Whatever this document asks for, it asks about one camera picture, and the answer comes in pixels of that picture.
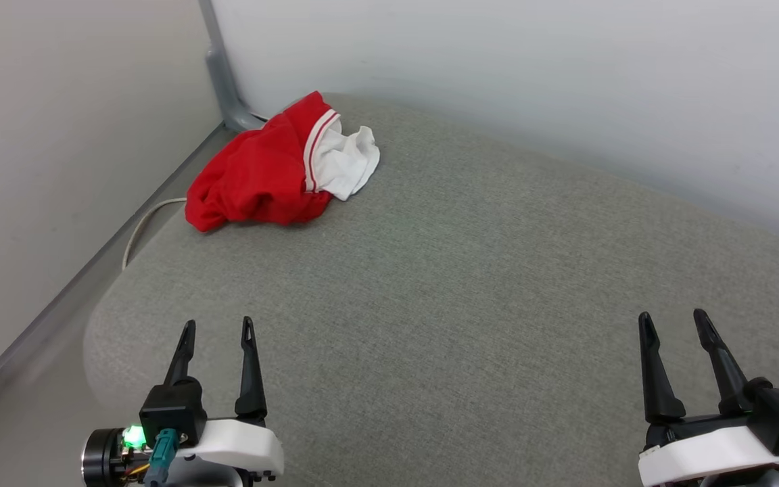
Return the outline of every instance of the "wire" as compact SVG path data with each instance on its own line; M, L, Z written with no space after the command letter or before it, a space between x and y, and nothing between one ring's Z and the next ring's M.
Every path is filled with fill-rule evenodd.
M124 476L126 478L129 478L132 475L137 475L139 473L142 473L144 471L147 471L149 469L149 463L144 463L143 465L140 465L139 467L127 469L127 471L124 472Z
M143 228L148 224L149 217L154 215L155 212L171 203L185 203L187 198L173 198L173 200L164 200L161 203L156 204L149 208L148 212L143 213L142 218L134 227L134 231L131 234L131 238L128 239L127 245L124 247L124 254L122 256L122 271L128 266L128 258L131 256L132 250L134 250L135 244L137 244L137 238L143 233Z

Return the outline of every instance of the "clothing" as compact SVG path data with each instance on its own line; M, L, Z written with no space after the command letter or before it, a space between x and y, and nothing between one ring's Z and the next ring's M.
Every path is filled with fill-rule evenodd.
M379 159L371 129L341 135L340 115L314 92L222 149L189 188L185 218L199 231L305 223L359 191Z

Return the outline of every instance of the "red and white stripe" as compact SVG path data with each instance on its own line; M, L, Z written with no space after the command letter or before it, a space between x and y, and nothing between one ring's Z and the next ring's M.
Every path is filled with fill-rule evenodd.
M314 176L314 151L324 137L324 132L327 132L327 127L338 120L338 117L339 114L330 108L327 113L321 115L312 127L312 132L308 135L306 148L302 152L302 160L306 166L306 192L315 192L318 187L318 181Z

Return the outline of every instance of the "white cable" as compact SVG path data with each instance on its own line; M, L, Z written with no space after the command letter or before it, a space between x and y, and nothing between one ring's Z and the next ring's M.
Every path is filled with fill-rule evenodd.
M187 198L173 198L173 200L164 200L161 203L156 204L155 206L152 206L149 208L149 212L143 213L142 218L140 218L140 221L137 223L137 226L134 227L134 231L131 234L131 238L128 239L127 246L124 247L124 255L122 256L122 269L124 271L124 268L128 266L128 258L131 256L131 252L134 249L135 244L137 243L137 238L140 236L140 234L143 233L143 228L148 224L149 217L154 215L155 212L161 209L163 206L167 206L171 203L185 203Z

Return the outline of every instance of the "gray cushion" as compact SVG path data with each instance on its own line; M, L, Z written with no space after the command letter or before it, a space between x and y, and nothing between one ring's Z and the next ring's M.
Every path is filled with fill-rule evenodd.
M748 376L779 385L779 238L398 106L367 124L377 172L308 225L182 216L95 311L96 394L136 414L197 320L191 374L233 412L256 324L284 484L630 485L644 444L637 316L651 312L690 414L717 388L705 308Z

